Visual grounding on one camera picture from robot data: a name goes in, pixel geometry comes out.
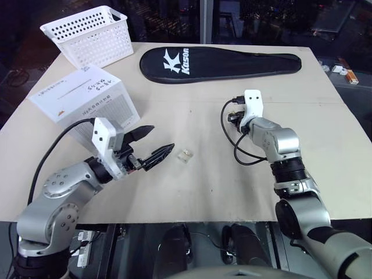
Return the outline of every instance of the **small transparent cube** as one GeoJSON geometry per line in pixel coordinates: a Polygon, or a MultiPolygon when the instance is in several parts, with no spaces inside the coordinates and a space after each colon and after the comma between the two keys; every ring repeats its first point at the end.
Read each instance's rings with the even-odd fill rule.
{"type": "Polygon", "coordinates": [[[177,158],[179,158],[182,162],[187,163],[194,154],[190,150],[183,149],[178,155],[177,158]]]}

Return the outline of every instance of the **table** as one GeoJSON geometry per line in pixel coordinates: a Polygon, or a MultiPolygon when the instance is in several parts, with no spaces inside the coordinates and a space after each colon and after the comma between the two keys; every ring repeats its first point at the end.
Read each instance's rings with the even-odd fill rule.
{"type": "MultiPolygon", "coordinates": [[[[160,46],[177,44],[133,43],[133,55],[105,70],[126,85],[141,116],[138,126],[155,125],[147,137],[133,144],[134,154],[145,158],[161,145],[174,142],[176,147],[149,172],[136,171],[106,185],[83,209],[81,223],[276,220],[278,197],[269,164],[239,165],[220,127],[223,104],[247,88],[261,90],[264,117],[299,135],[303,161],[319,185],[331,218],[372,216],[371,143],[309,48],[213,45],[245,52],[292,53],[302,59],[302,69],[281,76],[165,85],[147,80],[138,65],[145,51],[160,46]],[[177,159],[182,149],[194,154],[187,164],[177,159]]],[[[59,55],[29,95],[73,70],[59,55]]],[[[0,131],[0,220],[14,221],[25,208],[35,168],[61,130],[25,99],[0,131]]],[[[228,132],[238,138],[233,127],[228,132]]],[[[241,146],[263,155],[248,139],[241,146]]],[[[66,136],[42,168],[35,194],[51,173],[89,156],[66,136]]]]}

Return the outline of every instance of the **cable connector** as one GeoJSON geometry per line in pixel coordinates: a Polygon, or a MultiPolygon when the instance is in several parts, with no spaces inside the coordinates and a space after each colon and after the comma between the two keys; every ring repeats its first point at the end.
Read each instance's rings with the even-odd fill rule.
{"type": "Polygon", "coordinates": [[[236,98],[232,99],[233,103],[237,103],[238,105],[244,105],[245,104],[245,98],[244,96],[237,96],[236,98]]]}

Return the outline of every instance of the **white cardboard box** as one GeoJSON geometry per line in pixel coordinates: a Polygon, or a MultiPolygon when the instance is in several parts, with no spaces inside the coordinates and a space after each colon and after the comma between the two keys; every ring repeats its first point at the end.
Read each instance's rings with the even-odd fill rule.
{"type": "MultiPolygon", "coordinates": [[[[93,65],[69,74],[30,100],[63,128],[84,118],[106,117],[127,131],[140,119],[122,81],[93,65]]],[[[92,132],[93,125],[83,123],[70,134],[95,153],[92,132]]]]}

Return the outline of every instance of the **silver robot arm segment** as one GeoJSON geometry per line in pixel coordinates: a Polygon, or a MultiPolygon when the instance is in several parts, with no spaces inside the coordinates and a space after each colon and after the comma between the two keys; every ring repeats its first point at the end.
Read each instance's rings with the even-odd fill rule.
{"type": "Polygon", "coordinates": [[[154,126],[141,126],[125,134],[115,121],[96,118],[92,142],[97,158],[89,158],[57,171],[45,182],[39,197],[17,222],[21,237],[13,261],[17,278],[64,278],[68,273],[69,246],[82,208],[111,180],[133,171],[153,168],[173,149],[165,145],[145,160],[137,159],[129,144],[146,136],[154,126]]]}
{"type": "Polygon", "coordinates": [[[372,245],[331,227],[318,187],[302,163],[296,133],[262,118],[260,91],[246,90],[245,103],[239,129],[266,153],[276,179],[274,190],[281,198],[276,204],[281,231],[295,239],[333,278],[371,278],[372,245]]]}

